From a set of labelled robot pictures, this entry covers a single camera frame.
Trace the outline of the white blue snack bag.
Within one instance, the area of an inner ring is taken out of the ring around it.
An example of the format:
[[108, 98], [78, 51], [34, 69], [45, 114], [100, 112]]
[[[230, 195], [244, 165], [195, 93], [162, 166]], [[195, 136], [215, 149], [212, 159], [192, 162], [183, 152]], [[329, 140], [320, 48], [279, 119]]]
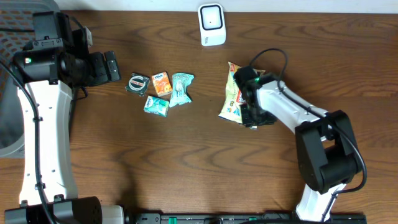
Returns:
[[241, 68], [241, 66], [236, 65], [233, 62], [228, 62], [228, 65], [229, 69], [225, 87], [225, 101], [218, 117], [242, 124], [241, 105], [245, 104], [246, 101], [243, 100], [241, 90], [238, 88], [234, 80], [234, 74], [239, 68]]

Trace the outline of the orange Kleenex tissue pack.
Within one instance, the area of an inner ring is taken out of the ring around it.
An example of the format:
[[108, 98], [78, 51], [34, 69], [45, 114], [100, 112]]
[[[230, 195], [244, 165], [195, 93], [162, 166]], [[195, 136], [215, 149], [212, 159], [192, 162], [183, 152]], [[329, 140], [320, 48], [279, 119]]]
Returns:
[[155, 74], [151, 76], [151, 79], [157, 96], [165, 96], [172, 92], [172, 86], [167, 72]]

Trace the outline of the green Kleenex tissue pack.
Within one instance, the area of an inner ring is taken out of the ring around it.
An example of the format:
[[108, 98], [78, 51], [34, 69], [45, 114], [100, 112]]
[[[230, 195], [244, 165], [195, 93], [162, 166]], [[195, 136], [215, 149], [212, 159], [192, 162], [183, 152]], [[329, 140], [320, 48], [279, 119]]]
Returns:
[[144, 105], [146, 113], [156, 114], [166, 117], [169, 110], [169, 102], [154, 96], [148, 96]]

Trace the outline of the teal wet wipes pack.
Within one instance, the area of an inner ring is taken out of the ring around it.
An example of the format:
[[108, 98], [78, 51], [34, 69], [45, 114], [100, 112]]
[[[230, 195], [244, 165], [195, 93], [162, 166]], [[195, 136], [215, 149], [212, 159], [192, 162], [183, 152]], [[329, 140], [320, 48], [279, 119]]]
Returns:
[[187, 94], [187, 86], [192, 83], [193, 79], [194, 76], [188, 73], [175, 73], [172, 75], [173, 87], [169, 102], [170, 107], [192, 102], [191, 98]]

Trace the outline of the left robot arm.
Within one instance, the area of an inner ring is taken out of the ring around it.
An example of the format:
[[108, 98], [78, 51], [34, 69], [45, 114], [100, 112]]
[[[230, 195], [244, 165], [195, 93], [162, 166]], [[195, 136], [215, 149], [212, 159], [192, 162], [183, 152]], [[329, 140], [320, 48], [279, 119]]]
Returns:
[[6, 223], [126, 223], [119, 205], [81, 198], [70, 162], [73, 91], [121, 78], [114, 52], [90, 52], [90, 31], [72, 30], [61, 12], [33, 15], [35, 39], [13, 56], [9, 75], [18, 87], [24, 120], [25, 165], [19, 208]]

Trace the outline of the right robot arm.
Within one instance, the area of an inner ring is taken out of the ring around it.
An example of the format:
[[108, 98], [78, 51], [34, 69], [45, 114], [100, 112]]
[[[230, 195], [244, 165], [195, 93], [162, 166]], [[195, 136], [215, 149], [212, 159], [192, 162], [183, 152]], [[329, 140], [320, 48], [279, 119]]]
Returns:
[[248, 65], [237, 69], [234, 81], [245, 104], [245, 126], [279, 120], [295, 134], [298, 169], [305, 181], [295, 209], [299, 220], [331, 222], [331, 208], [346, 185], [366, 166], [354, 138], [351, 121], [341, 110], [329, 113], [305, 101], [272, 73], [260, 75]]

